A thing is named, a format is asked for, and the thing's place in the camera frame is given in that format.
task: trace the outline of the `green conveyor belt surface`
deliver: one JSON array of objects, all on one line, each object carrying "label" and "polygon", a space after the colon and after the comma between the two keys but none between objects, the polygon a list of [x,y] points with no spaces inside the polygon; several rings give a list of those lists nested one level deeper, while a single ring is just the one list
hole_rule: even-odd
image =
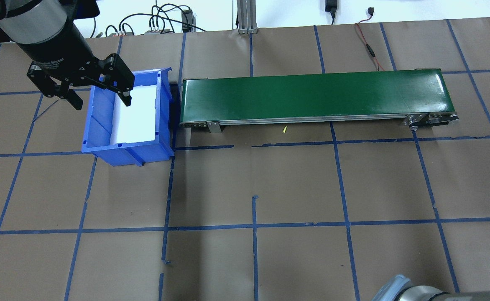
[{"label": "green conveyor belt surface", "polygon": [[181,125],[454,111],[439,69],[197,79],[184,82]]}]

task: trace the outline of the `metal post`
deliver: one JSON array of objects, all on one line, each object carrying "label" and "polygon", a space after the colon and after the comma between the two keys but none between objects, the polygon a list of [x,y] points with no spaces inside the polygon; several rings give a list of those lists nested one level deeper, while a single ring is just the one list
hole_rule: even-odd
[{"label": "metal post", "polygon": [[257,33],[256,0],[237,0],[237,19],[240,34]]}]

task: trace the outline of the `robotic arm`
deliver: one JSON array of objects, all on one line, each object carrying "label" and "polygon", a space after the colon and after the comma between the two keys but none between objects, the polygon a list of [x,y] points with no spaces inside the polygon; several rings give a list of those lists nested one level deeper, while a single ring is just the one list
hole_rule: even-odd
[{"label": "robotic arm", "polygon": [[70,87],[95,85],[130,106],[132,71],[118,54],[96,58],[59,0],[0,0],[0,28],[33,59],[27,76],[46,97],[81,110],[83,101]]}]

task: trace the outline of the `blue plastic bin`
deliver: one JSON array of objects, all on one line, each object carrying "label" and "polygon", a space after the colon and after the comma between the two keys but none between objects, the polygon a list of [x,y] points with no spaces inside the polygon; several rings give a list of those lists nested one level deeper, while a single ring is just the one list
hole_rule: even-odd
[{"label": "blue plastic bin", "polygon": [[156,128],[154,141],[117,143],[110,145],[113,128],[115,93],[98,87],[91,88],[89,108],[83,132],[82,153],[92,153],[109,165],[120,166],[145,162],[166,161],[173,156],[169,135],[169,103],[173,101],[167,72],[170,68],[133,72],[134,86],[157,85],[154,106]]}]

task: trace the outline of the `white wall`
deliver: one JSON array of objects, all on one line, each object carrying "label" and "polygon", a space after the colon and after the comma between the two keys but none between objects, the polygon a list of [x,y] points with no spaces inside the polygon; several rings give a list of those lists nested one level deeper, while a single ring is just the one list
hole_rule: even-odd
[{"label": "white wall", "polygon": [[[347,24],[366,19],[369,6],[375,8],[373,22],[462,19],[490,17],[490,0],[338,0],[336,24]],[[107,25],[115,25],[132,13],[150,13],[154,0],[99,0],[100,15],[96,17],[97,30],[104,32]],[[167,2],[159,0],[158,5]],[[176,0],[176,5],[189,5],[197,18],[197,26],[207,31],[234,28],[237,13],[236,0]],[[325,0],[256,0],[258,27],[293,27],[331,23],[324,11]],[[169,12],[172,19],[181,20],[179,11]],[[136,34],[149,30],[148,16],[127,20]],[[93,28],[92,19],[75,21],[81,33],[88,37]]]}]

